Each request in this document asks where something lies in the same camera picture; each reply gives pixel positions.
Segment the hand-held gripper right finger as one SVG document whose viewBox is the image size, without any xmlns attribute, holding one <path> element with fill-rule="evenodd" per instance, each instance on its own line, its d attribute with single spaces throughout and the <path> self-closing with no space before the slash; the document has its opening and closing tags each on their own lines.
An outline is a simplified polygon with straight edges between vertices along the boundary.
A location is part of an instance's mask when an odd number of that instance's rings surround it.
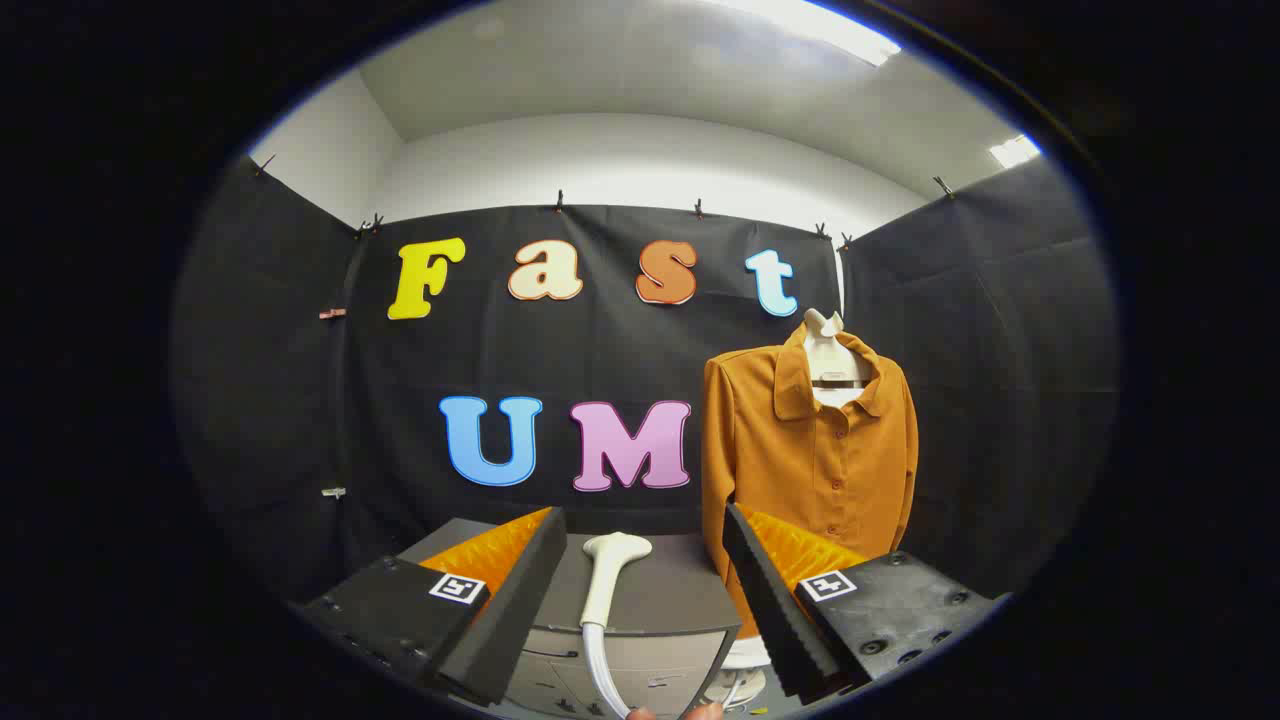
<svg viewBox="0 0 1280 720">
<path fill-rule="evenodd" d="M 901 675 L 1001 607 L 910 553 L 864 559 L 742 503 L 722 542 L 785 694 L 805 705 Z"/>
</svg>

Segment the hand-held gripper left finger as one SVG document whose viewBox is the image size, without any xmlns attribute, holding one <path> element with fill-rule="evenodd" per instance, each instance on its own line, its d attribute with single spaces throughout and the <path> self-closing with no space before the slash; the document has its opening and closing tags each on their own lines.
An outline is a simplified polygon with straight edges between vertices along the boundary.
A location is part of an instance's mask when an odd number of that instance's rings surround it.
<svg viewBox="0 0 1280 720">
<path fill-rule="evenodd" d="M 398 682 L 494 705 L 566 542 L 564 511 L 544 507 L 424 560 L 383 556 L 294 611 Z"/>
</svg>

